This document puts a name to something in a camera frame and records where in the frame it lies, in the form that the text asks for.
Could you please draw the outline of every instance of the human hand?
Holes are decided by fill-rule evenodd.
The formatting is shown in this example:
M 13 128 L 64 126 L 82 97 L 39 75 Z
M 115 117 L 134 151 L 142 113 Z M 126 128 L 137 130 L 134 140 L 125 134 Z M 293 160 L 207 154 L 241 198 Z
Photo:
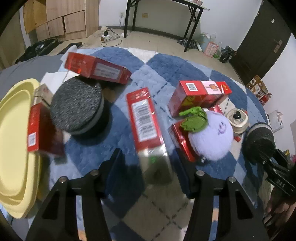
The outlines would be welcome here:
M 296 198 L 285 195 L 282 190 L 275 187 L 265 209 L 266 214 L 263 223 L 267 229 L 272 224 L 279 228 L 289 220 L 295 208 Z

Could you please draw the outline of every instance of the black folding table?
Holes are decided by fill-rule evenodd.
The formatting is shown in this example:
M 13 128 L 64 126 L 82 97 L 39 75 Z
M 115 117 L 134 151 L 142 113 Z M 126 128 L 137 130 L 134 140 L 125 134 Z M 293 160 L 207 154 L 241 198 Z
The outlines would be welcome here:
M 128 16 L 129 16 L 130 7 L 135 7 L 135 11 L 134 11 L 134 14 L 133 14 L 133 27 L 132 27 L 132 31 L 135 30 L 135 23 L 136 23 L 138 3 L 140 1 L 141 0 L 133 0 L 133 1 L 128 0 L 127 7 L 126 7 L 126 19 L 125 19 L 125 22 L 124 22 L 124 36 L 123 36 L 124 38 L 126 38 L 126 32 L 127 32 L 127 29 L 128 29 Z M 189 20 L 187 29 L 186 29 L 185 34 L 184 34 L 184 38 L 186 38 L 186 36 L 188 34 L 189 28 L 191 26 L 191 22 L 194 22 L 194 26 L 193 26 L 193 28 L 191 30 L 191 34 L 189 36 L 187 45 L 186 45 L 186 47 L 184 49 L 184 52 L 186 52 L 187 49 L 188 49 L 188 47 L 189 47 L 189 44 L 191 42 L 192 36 L 193 36 L 193 34 L 195 32 L 195 29 L 197 27 L 197 24 L 198 24 L 198 22 L 200 20 L 200 17 L 202 15 L 203 10 L 209 11 L 209 9 L 208 8 L 205 8 L 203 6 L 197 5 L 196 3 L 191 2 L 190 0 L 171 0 L 171 1 L 182 3 L 184 5 L 187 5 L 188 8 L 189 8 L 191 17 L 190 17 L 190 20 Z M 196 16 L 195 13 L 196 13 L 196 10 L 197 9 L 199 9 L 199 12 L 198 12 L 198 15 Z

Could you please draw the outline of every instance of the yellow plate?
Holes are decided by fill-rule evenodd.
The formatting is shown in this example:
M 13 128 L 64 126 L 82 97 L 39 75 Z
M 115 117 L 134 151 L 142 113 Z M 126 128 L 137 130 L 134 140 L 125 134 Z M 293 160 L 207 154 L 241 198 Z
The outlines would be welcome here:
M 24 195 L 20 195 L 21 202 L 16 204 L 9 197 L 0 195 L 0 202 L 5 207 L 7 212 L 14 218 L 23 218 L 33 207 L 40 180 L 41 173 L 41 157 L 33 153 L 29 153 L 28 158 L 28 174 L 27 174 L 27 185 Z
M 31 95 L 20 90 L 0 108 L 0 194 L 16 196 L 25 184 Z
M 19 92 L 20 90 L 27 90 L 30 92 L 31 97 L 33 98 L 34 90 L 40 86 L 40 83 L 35 79 L 27 79 L 16 83 L 11 89 L 7 92 L 4 98 L 0 101 L 1 106 L 14 94 Z

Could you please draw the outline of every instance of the metal screw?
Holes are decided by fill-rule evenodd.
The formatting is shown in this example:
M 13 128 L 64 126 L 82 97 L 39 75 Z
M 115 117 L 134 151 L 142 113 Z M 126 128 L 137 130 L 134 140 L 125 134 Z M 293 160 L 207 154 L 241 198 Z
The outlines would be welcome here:
M 237 180 L 235 179 L 235 177 L 229 177 L 228 180 L 231 182 L 231 183 L 235 183 Z
M 59 178 L 60 183 L 64 183 L 67 180 L 68 180 L 68 178 L 65 177 L 65 176 L 62 176 L 62 177 Z
M 96 176 L 98 174 L 99 174 L 99 171 L 97 169 L 91 171 L 92 176 Z
M 202 176 L 205 174 L 205 172 L 202 171 L 202 170 L 198 170 L 198 171 L 196 171 L 196 174 L 197 174 L 198 176 L 202 177 Z

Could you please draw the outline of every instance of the blue checkered blanket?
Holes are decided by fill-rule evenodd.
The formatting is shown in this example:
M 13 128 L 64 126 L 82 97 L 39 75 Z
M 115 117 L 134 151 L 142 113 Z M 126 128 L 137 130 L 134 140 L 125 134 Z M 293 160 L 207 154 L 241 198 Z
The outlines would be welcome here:
M 47 170 L 49 188 L 60 176 L 78 178 L 92 169 L 97 169 L 108 160 L 115 148 L 120 148 L 126 157 L 127 174 L 115 184 L 115 190 L 103 201 L 103 210 L 113 240 L 160 241 L 183 240 L 193 200 L 182 193 L 176 174 L 171 184 L 144 188 L 138 157 L 129 121 L 126 94 L 148 87 L 156 108 L 166 148 L 174 155 L 174 145 L 168 128 L 175 120 L 170 116 L 167 104 L 179 80 L 225 81 L 233 93 L 221 104 L 227 113 L 234 107 L 248 111 L 250 125 L 267 122 L 266 114 L 257 98 L 243 85 L 203 65 L 186 61 L 176 56 L 160 54 L 135 48 L 79 49 L 79 53 L 93 55 L 114 64 L 122 65 L 132 72 L 126 86 L 110 85 L 104 90 L 112 103 L 112 121 L 107 131 L 94 139 L 77 141 L 69 138 L 65 144 L 67 157 L 51 160 Z M 59 71 L 67 71 L 63 66 Z M 263 170 L 245 162 L 241 153 L 242 142 L 233 141 L 231 150 L 223 159 L 200 166 L 210 176 L 226 179 L 234 176 L 246 190 L 254 206 L 262 211 L 258 193 L 262 184 Z M 77 202 L 78 228 L 83 230 L 81 200 Z M 216 236 L 218 200 L 214 201 L 213 222 L 210 240 Z

